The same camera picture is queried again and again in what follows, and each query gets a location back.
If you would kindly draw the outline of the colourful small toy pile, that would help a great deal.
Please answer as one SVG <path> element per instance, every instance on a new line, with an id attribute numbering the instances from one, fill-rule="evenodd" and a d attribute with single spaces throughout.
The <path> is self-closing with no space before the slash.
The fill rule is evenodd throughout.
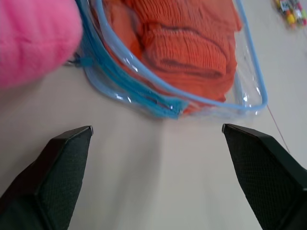
<path id="1" fill-rule="evenodd" d="M 307 11 L 300 0 L 273 0 L 276 9 L 289 28 L 303 28 L 307 26 Z"/>

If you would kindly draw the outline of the pink fluffy cloth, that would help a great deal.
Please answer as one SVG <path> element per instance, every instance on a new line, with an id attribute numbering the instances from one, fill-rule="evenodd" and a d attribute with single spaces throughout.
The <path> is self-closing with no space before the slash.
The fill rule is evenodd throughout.
<path id="1" fill-rule="evenodd" d="M 37 80 L 79 47 L 75 0 L 0 0 L 0 89 Z"/>

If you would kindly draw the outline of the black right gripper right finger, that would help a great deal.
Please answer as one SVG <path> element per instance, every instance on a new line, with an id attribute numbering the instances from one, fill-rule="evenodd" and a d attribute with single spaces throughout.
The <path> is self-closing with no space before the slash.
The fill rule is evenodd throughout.
<path id="1" fill-rule="evenodd" d="M 307 230 L 307 170 L 270 135 L 233 124 L 222 133 L 262 230 Z"/>

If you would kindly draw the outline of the thin orange thread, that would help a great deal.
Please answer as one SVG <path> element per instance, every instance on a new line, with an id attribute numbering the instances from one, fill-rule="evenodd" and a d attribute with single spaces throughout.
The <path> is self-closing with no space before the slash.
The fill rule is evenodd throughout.
<path id="1" fill-rule="evenodd" d="M 274 116 L 273 116 L 273 113 L 272 113 L 272 111 L 271 111 L 269 105 L 267 105 L 267 108 L 268 108 L 268 111 L 269 111 L 269 113 L 270 113 L 270 115 L 271 115 L 271 117 L 272 117 L 272 119 L 273 119 L 273 121 L 274 121 L 274 124 L 275 124 L 275 126 L 276 126 L 276 128 L 277 128 L 277 130 L 278 130 L 278 133 L 279 133 L 279 135 L 280 135 L 280 137 L 281 137 L 281 139 L 282 139 L 282 142 L 283 142 L 283 144 L 284 144 L 285 149 L 287 150 L 288 153 L 290 153 L 290 150 L 289 150 L 289 148 L 288 148 L 288 146 L 287 146 L 287 144 L 286 144 L 286 142 L 285 142 L 285 139 L 284 139 L 284 137 L 283 137 L 283 134 L 281 133 L 281 130 L 280 130 L 280 128 L 279 128 L 279 126 L 278 126 L 278 124 L 277 124 L 277 122 L 276 122 L 276 120 L 275 120 L 275 118 L 274 118 Z"/>

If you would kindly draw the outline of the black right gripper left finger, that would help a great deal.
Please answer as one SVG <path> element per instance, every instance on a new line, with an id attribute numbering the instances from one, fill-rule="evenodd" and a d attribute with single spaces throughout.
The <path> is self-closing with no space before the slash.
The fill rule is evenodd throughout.
<path id="1" fill-rule="evenodd" d="M 68 230 L 92 135 L 83 126 L 47 143 L 0 197 L 0 230 Z"/>

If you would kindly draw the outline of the clear blue-trimmed plastic pouch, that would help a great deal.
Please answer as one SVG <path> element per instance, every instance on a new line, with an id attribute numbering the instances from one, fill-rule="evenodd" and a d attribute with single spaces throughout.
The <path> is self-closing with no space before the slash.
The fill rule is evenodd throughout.
<path id="1" fill-rule="evenodd" d="M 241 117 L 256 115 L 267 105 L 267 91 L 259 67 L 241 0 L 233 0 L 242 22 L 235 35 L 236 72 L 225 102 L 205 99 L 179 90 L 150 72 L 123 45 L 93 0 L 75 0 L 83 24 L 80 49 L 68 65 L 82 67 L 91 85 L 103 95 L 158 118 L 188 115 Z"/>

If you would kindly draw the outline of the orange ribbed cloth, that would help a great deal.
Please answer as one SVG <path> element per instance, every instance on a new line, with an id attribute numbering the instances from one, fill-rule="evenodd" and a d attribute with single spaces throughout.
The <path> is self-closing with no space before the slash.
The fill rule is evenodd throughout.
<path id="1" fill-rule="evenodd" d="M 225 102 L 242 22 L 233 0 L 93 0 L 111 30 L 150 72 L 193 95 Z"/>

